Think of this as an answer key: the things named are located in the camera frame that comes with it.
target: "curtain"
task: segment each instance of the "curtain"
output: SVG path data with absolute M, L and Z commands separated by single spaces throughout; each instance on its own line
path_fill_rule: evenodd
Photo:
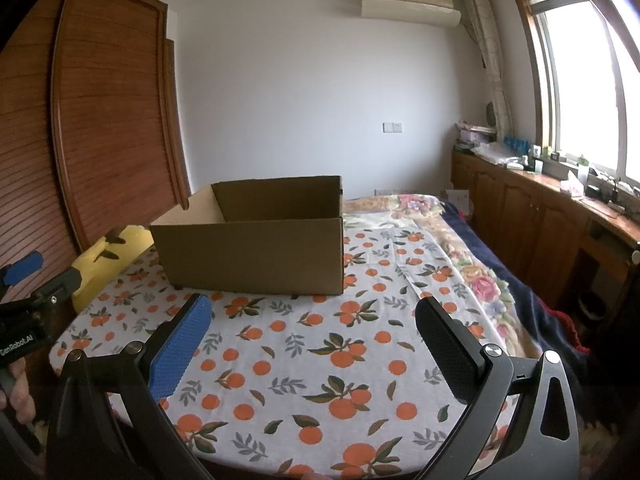
M 464 0 L 466 10 L 471 18 L 486 72 L 491 85 L 491 98 L 494 102 L 498 142 L 512 135 L 511 113 L 507 97 L 502 87 L 502 49 L 495 25 L 494 12 L 489 0 Z

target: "metal pivot bolt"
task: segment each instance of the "metal pivot bolt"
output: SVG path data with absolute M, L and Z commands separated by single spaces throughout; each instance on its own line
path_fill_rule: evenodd
M 78 361 L 79 358 L 82 357 L 82 350 L 75 349 L 69 352 L 69 355 L 66 356 L 67 361 Z
M 127 346 L 124 347 L 124 351 L 127 354 L 135 355 L 142 350 L 144 345 L 140 341 L 132 341 Z
M 560 356 L 558 355 L 557 352 L 554 352 L 553 350 L 547 350 L 545 352 L 545 359 L 555 365 L 557 365 L 560 362 Z
M 502 355 L 502 348 L 494 344 L 485 346 L 484 351 L 491 357 L 500 357 Z

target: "cardboard box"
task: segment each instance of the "cardboard box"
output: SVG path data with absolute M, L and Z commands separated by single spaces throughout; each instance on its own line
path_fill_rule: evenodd
M 219 182 L 151 224 L 172 285 L 341 294 L 339 176 Z

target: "yellow plush toy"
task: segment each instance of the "yellow plush toy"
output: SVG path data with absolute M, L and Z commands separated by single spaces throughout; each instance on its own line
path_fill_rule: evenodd
M 72 264 L 82 275 L 80 288 L 72 297 L 76 312 L 82 312 L 106 285 L 153 243 L 154 240 L 147 229 L 139 225 L 130 225 L 117 237 L 100 238 L 78 256 Z

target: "wooden wardrobe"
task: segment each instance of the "wooden wardrobe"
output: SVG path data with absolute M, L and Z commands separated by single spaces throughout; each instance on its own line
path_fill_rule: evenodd
M 166 4 L 39 0 L 0 52 L 0 267 L 38 250 L 28 295 L 110 229 L 190 194 Z

